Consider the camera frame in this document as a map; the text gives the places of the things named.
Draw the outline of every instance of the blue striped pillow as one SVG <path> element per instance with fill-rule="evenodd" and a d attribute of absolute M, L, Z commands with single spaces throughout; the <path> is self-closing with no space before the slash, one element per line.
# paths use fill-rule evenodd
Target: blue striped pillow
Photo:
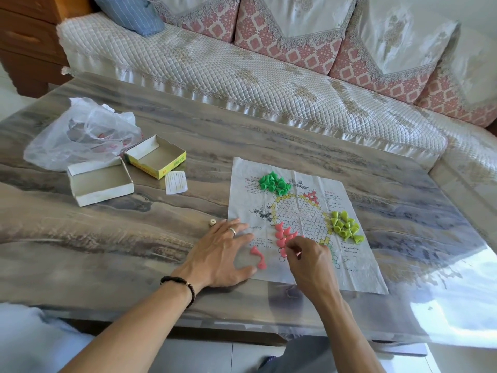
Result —
<path fill-rule="evenodd" d="M 140 35 L 152 35 L 164 29 L 164 22 L 148 0 L 95 0 L 95 2 L 115 23 Z"/>

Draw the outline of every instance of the pillow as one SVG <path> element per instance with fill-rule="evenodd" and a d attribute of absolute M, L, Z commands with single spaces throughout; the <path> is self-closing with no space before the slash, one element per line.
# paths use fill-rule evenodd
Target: pillow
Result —
<path fill-rule="evenodd" d="M 147 0 L 95 0 L 95 2 L 115 23 L 140 35 L 152 35 L 164 29 L 164 22 Z"/>
<path fill-rule="evenodd" d="M 358 0 L 330 76 L 413 103 L 456 26 L 401 0 Z"/>
<path fill-rule="evenodd" d="M 150 0 L 164 22 L 233 42 L 240 0 Z"/>
<path fill-rule="evenodd" d="M 328 74 L 355 0 L 242 0 L 235 45 Z"/>
<path fill-rule="evenodd" d="M 497 42 L 461 26 L 416 105 L 487 127 L 497 118 Z"/>

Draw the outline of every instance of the green game piece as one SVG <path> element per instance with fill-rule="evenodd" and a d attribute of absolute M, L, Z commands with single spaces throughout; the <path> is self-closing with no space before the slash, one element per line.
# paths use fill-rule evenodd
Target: green game piece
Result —
<path fill-rule="evenodd" d="M 364 242 L 364 236 L 354 236 L 353 239 L 354 239 L 354 242 L 356 244 L 360 244 L 361 242 Z"/>

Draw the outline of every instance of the forearm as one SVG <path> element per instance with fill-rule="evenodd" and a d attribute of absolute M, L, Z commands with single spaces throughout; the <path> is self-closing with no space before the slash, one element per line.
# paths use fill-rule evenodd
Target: forearm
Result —
<path fill-rule="evenodd" d="M 61 372 L 147 372 L 190 300 L 187 286 L 165 283 L 112 323 Z"/>
<path fill-rule="evenodd" d="M 315 306 L 330 340 L 338 373 L 385 372 L 339 292 L 326 295 Z"/>

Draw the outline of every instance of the floor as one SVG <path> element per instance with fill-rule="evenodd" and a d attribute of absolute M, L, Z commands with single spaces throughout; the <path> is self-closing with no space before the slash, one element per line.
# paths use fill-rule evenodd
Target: floor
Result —
<path fill-rule="evenodd" d="M 16 93 L 0 65 L 0 120 L 34 102 Z M 265 356 L 281 356 L 284 347 L 168 339 L 150 372 L 252 373 Z M 490 373 L 497 350 L 429 345 L 427 357 L 378 354 L 387 373 Z"/>

